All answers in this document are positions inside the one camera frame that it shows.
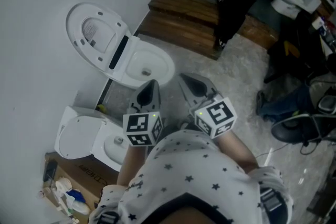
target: toilet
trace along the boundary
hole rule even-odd
[[[132,36],[121,17],[94,3],[79,3],[68,13],[66,30],[83,59],[110,79],[136,89],[155,79],[165,86],[175,64],[162,49]]]
[[[272,7],[280,14],[296,19],[304,9],[312,14],[321,4],[321,0],[273,0]]]
[[[55,141],[55,150],[62,157],[78,159],[93,154],[120,171],[128,146],[121,122],[97,110],[65,108]]]

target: shirt sleeve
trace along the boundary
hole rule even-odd
[[[89,224],[96,224],[103,214],[111,212],[118,214],[118,203],[125,191],[126,187],[119,185],[104,187],[98,207],[90,214]]]
[[[281,197],[284,199],[287,206],[287,212],[288,212],[287,224],[288,224],[292,218],[294,203],[292,197],[289,195],[289,192],[284,185],[281,172],[278,169],[275,169],[274,167],[265,166],[252,170],[251,172],[248,173],[248,175],[254,180],[259,182],[260,189],[271,188],[274,191],[280,193]]]

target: cardboard box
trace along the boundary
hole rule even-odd
[[[57,181],[61,177],[66,177],[70,180],[72,188],[83,194],[86,204],[91,211],[96,208],[103,187],[117,183],[119,173],[92,155],[70,160],[54,152],[47,153],[45,159],[44,187],[48,187],[46,179],[49,176],[54,181]],[[52,193],[46,197],[56,207],[59,207]],[[74,212],[73,216],[79,219],[81,224],[88,223],[89,216],[84,216],[77,212]]]

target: wooden step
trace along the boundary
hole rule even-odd
[[[214,29],[176,16],[151,10],[138,32],[152,36],[217,60]]]
[[[215,28],[218,24],[217,4],[206,0],[152,0],[149,8],[210,28]],[[279,34],[275,30],[250,15],[246,15],[238,34],[265,49],[269,49],[279,39]]]

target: forearm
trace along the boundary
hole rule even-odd
[[[248,147],[232,132],[218,138],[219,149],[233,159],[246,173],[258,168],[258,163]]]
[[[129,146],[122,163],[117,185],[128,186],[145,162],[146,147]]]

